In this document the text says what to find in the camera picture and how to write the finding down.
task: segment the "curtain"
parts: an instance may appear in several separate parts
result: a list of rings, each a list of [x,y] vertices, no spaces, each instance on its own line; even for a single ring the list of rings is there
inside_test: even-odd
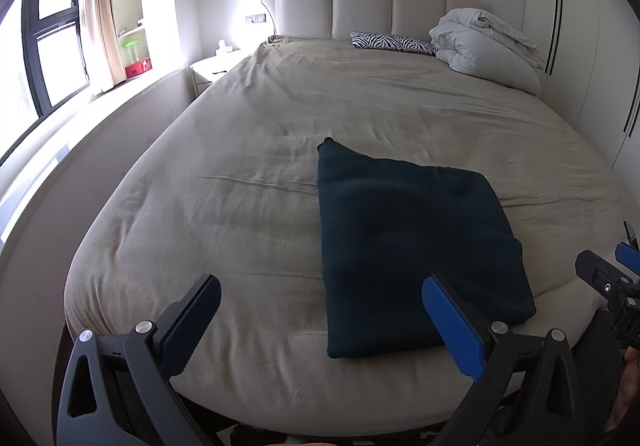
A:
[[[111,0],[78,0],[80,39],[94,94],[127,79],[113,23]]]

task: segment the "red box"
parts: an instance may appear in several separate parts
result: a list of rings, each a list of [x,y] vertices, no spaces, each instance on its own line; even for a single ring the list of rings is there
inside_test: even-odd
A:
[[[127,73],[127,78],[133,78],[134,76],[142,74],[151,68],[151,59],[145,58],[142,62],[135,62],[135,64],[125,67],[124,70]]]

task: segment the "wrinkled bedsheet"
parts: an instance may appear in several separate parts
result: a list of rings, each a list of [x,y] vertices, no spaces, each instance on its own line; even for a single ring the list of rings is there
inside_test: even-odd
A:
[[[449,417],[470,380],[443,347],[327,357],[316,188],[327,136],[488,179],[535,296],[522,332],[559,327],[576,342],[600,303],[576,279],[577,253],[611,256],[622,221],[640,227],[622,183],[536,97],[431,56],[276,37],[198,97],[105,204],[66,283],[72,332],[129,331],[212,273],[222,304],[172,379],[181,394],[291,434],[377,434]]]

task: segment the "zebra print pillow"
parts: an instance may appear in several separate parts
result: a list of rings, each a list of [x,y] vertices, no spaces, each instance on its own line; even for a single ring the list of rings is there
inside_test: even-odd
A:
[[[354,48],[386,49],[387,51],[416,52],[432,56],[435,51],[428,42],[421,42],[409,36],[382,35],[381,33],[350,33]]]

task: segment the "upholstered headboard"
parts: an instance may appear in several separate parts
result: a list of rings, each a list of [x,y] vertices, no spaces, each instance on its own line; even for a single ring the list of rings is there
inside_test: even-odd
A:
[[[481,8],[481,0],[262,0],[279,35],[348,38],[353,31],[430,40],[429,30],[454,8]]]

